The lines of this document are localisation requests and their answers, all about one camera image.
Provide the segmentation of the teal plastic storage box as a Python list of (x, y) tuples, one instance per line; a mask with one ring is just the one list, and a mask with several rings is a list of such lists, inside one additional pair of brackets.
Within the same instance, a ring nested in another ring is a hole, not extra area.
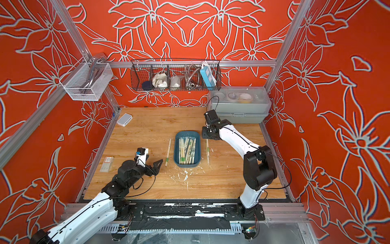
[(181, 168), (197, 167), (201, 160), (201, 138), (196, 131), (181, 131), (175, 136), (174, 162)]

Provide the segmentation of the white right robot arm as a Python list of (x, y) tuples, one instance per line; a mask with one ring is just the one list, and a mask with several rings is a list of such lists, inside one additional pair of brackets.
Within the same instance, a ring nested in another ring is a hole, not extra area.
[(238, 198), (237, 211), (243, 219), (258, 217), (259, 199), (267, 187), (277, 178), (277, 170), (268, 146), (259, 146), (242, 135), (228, 120), (221, 120), (215, 110), (204, 114), (206, 125), (202, 138), (223, 140), (243, 159), (243, 177), (246, 182)]

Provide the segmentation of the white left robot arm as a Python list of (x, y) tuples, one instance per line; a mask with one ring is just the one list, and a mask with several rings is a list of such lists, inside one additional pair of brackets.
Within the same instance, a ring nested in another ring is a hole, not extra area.
[(118, 217), (129, 217), (131, 209), (126, 196), (144, 175), (157, 176), (163, 159), (145, 165), (141, 159), (124, 161), (112, 181), (82, 209), (48, 231), (39, 230), (31, 244), (83, 244), (102, 227)]

